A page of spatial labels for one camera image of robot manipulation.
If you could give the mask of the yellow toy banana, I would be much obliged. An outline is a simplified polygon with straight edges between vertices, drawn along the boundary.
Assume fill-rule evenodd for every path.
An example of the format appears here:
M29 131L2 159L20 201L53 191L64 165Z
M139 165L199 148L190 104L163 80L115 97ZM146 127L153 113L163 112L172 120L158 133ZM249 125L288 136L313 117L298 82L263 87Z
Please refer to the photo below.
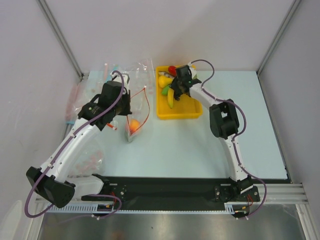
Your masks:
M174 106L174 99L175 99L174 94L175 94L175 91L172 88L169 88L167 92L167 103L171 109Z

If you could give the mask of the clear orange-zipper zip bag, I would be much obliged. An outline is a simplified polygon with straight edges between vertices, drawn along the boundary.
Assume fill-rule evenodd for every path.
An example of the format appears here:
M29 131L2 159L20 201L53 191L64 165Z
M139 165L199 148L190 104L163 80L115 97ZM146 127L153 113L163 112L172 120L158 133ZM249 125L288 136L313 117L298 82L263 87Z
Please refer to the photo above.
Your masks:
M130 98L130 110L131 114L126 116L125 123L125 137L129 143L140 134L150 116L151 105L147 95L146 85ZM131 119L136 119L140 123L138 130L133 134L131 134L129 130L129 123Z

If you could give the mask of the peach toy fruit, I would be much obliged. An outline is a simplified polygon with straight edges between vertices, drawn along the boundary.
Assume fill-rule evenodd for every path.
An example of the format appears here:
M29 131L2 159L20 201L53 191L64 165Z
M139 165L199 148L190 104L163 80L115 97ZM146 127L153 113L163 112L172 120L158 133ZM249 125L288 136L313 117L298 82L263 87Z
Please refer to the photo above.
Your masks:
M138 128L140 127L140 122L134 118L132 118L129 122L129 131L131 134L136 132Z

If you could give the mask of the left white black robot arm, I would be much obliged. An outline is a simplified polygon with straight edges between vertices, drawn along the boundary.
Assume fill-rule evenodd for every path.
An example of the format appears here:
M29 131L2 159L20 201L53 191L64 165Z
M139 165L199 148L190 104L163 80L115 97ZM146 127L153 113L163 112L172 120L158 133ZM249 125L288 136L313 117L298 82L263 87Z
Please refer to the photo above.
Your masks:
M69 136L54 154L39 168L26 172L32 190L58 208L66 206L73 198L94 195L105 200L110 195L106 178L96 173L89 177L68 180L69 172L86 145L98 135L117 115L127 116L130 110L130 91L126 82L110 80L83 105Z

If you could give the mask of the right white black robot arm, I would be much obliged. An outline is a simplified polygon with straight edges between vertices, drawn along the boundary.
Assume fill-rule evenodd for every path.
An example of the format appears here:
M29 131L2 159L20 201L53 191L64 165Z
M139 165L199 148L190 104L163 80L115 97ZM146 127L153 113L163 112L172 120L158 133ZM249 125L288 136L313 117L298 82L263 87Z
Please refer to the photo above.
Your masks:
M174 98L187 95L202 104L209 111L209 126L212 134L218 138L226 155L230 179L231 196L242 201L253 188L252 177L249 175L242 161L239 149L240 122L236 108L231 99L220 99L204 88L204 83L197 78L197 71L191 65L177 67L176 77L170 88L174 92Z

